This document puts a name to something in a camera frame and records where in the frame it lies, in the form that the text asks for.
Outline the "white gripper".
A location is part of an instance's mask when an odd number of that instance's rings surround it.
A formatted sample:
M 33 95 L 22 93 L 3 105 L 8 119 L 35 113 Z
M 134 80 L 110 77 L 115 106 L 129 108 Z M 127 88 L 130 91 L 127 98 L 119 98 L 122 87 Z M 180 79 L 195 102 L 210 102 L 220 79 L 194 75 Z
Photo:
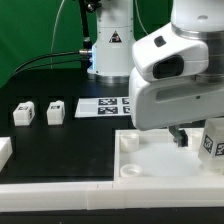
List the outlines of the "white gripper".
M 190 31 L 169 23 L 138 40 L 129 81 L 130 111 L 139 130 L 169 127 L 188 146 L 183 123 L 224 116 L 224 31 Z

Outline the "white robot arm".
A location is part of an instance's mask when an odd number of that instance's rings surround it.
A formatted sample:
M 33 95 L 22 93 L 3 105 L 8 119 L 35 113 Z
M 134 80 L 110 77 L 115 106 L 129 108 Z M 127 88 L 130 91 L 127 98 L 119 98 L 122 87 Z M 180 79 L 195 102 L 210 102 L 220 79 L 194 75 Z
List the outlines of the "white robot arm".
M 136 41 L 133 0 L 84 0 L 97 14 L 97 41 L 81 51 L 88 75 L 129 84 L 134 127 L 167 127 L 224 116 L 224 0 L 173 0 L 168 24 Z

